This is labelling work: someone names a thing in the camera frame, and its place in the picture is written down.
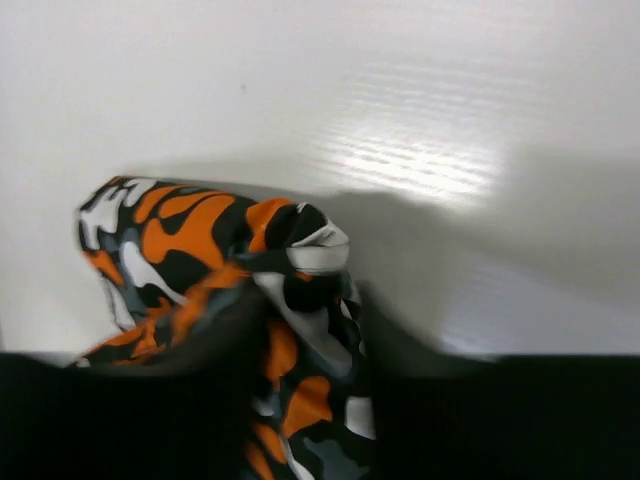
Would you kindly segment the orange camouflage shorts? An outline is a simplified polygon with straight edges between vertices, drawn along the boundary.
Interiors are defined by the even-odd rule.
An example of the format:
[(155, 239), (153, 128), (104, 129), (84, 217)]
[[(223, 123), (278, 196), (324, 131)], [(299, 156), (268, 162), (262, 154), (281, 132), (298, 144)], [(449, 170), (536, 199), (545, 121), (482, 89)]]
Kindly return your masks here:
[(267, 350), (249, 479), (374, 479), (376, 434), (348, 236), (321, 210), (124, 177), (78, 210), (78, 241), (119, 333), (78, 366), (149, 366), (202, 339), (250, 293)]

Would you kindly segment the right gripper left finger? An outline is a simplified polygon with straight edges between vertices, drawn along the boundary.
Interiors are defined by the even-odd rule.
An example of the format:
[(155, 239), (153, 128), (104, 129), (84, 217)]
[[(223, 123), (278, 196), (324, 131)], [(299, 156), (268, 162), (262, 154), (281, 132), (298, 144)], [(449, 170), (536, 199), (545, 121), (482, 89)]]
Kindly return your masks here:
[(147, 366), (3, 354), (2, 477), (243, 478), (267, 308), (253, 284), (227, 292), (192, 338)]

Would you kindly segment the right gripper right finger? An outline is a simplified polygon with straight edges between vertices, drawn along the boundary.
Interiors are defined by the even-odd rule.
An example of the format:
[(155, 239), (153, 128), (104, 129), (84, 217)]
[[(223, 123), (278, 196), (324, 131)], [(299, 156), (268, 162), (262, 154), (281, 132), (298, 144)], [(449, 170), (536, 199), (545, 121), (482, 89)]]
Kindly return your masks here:
[(447, 354), (360, 295), (383, 478), (638, 477), (637, 357)]

